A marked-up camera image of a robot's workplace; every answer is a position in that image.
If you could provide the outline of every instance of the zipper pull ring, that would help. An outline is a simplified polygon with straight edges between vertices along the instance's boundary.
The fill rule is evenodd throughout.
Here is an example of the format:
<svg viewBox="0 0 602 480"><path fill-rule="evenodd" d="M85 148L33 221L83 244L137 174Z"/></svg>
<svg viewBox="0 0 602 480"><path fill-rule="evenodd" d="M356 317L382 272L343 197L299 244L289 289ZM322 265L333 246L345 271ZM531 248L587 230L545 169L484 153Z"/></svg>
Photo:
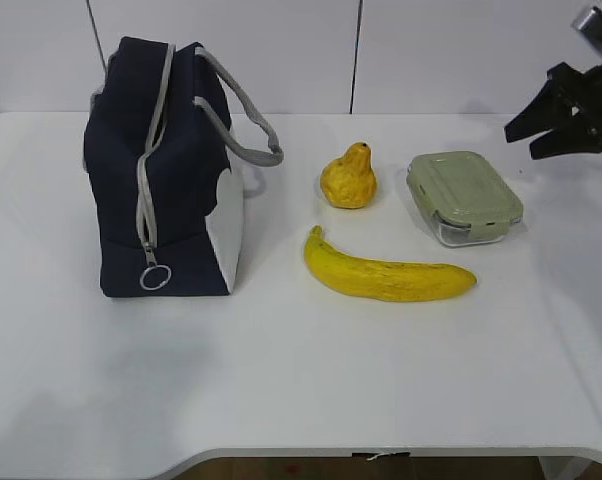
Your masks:
<svg viewBox="0 0 602 480"><path fill-rule="evenodd" d="M154 247L150 245L149 242L143 244L143 252L145 253L145 261L148 264L148 268L146 268L141 274L141 277L139 277L139 285L148 292L160 290L165 287L172 278L172 269L167 265L159 265L157 263L157 257L154 255ZM146 278L155 270L163 270L165 272L165 278L157 285L148 285L146 283Z"/></svg>

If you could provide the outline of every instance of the robotic arm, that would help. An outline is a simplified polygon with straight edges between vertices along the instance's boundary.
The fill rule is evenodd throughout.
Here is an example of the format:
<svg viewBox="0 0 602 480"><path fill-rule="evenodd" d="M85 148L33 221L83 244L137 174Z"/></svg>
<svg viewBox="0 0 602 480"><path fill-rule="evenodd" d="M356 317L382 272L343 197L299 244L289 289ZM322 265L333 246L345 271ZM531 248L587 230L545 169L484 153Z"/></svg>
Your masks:
<svg viewBox="0 0 602 480"><path fill-rule="evenodd" d="M587 8L572 26L602 57L602 11ZM508 143L542 132L530 144L535 160L602 152L602 65L585 73L566 63L550 69L536 98L505 127Z"/></svg>

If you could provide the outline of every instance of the pear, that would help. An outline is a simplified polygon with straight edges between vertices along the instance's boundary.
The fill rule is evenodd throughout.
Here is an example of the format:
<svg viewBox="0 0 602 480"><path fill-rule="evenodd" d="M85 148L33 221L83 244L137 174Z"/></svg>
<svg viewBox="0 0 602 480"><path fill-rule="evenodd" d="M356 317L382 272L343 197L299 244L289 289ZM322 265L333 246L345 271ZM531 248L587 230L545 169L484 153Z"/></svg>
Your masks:
<svg viewBox="0 0 602 480"><path fill-rule="evenodd" d="M330 204L339 208L363 208L377 191L371 165L372 150L359 142L332 161L321 174L321 190Z"/></svg>

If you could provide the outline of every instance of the navy blue lunch bag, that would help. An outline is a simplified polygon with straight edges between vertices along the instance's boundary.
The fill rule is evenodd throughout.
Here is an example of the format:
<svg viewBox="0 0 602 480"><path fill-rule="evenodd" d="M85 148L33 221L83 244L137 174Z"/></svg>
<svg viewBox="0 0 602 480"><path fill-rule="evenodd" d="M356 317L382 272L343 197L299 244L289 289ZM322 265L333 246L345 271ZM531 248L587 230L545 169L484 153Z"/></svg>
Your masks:
<svg viewBox="0 0 602 480"><path fill-rule="evenodd" d="M219 77L268 136L239 145ZM277 135L202 45L125 37L93 97L84 162L96 201L101 288L109 297L231 293L243 233L233 156L269 167Z"/></svg>

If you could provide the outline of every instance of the floor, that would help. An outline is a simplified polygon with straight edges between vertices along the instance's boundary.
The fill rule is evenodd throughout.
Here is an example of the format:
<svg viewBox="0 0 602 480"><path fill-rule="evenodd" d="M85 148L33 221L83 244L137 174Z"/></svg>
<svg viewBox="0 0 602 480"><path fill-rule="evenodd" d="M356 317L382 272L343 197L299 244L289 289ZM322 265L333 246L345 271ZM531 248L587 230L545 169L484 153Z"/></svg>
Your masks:
<svg viewBox="0 0 602 480"><path fill-rule="evenodd" d="M198 465L179 480L544 480L536 457L236 458ZM602 480L600 476L582 480Z"/></svg>

